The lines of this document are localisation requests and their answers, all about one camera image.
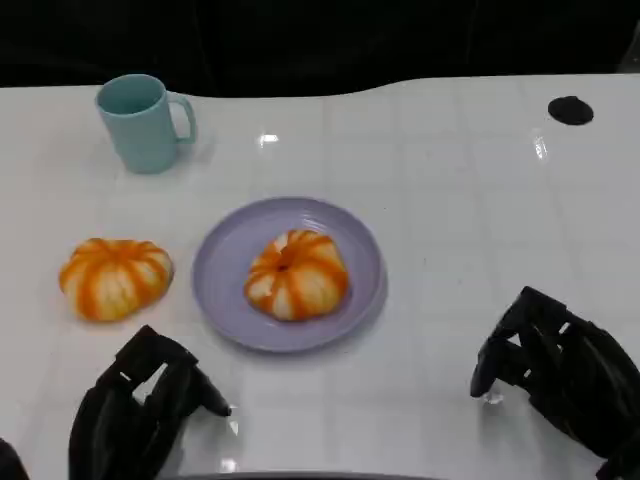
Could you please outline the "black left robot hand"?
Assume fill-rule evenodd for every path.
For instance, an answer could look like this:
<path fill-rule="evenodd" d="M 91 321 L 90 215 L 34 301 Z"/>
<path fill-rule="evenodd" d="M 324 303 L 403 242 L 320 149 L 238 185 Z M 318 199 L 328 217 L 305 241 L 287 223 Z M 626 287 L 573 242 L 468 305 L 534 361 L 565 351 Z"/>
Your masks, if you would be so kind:
<path fill-rule="evenodd" d="M 228 417 L 231 406 L 171 338 L 143 326 L 90 388 L 71 429 L 71 479 L 154 479 L 186 419 L 203 407 Z"/>

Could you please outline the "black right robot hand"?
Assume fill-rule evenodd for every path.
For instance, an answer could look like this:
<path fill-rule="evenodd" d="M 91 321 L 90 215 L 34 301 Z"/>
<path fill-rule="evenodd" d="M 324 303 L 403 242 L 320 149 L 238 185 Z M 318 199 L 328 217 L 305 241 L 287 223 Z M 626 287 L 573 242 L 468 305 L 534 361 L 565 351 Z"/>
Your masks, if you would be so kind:
<path fill-rule="evenodd" d="M 639 428 L 639 370 L 628 354 L 607 331 L 530 286 L 480 348 L 471 396 L 497 380 L 525 390 L 554 427 L 601 457 Z"/>

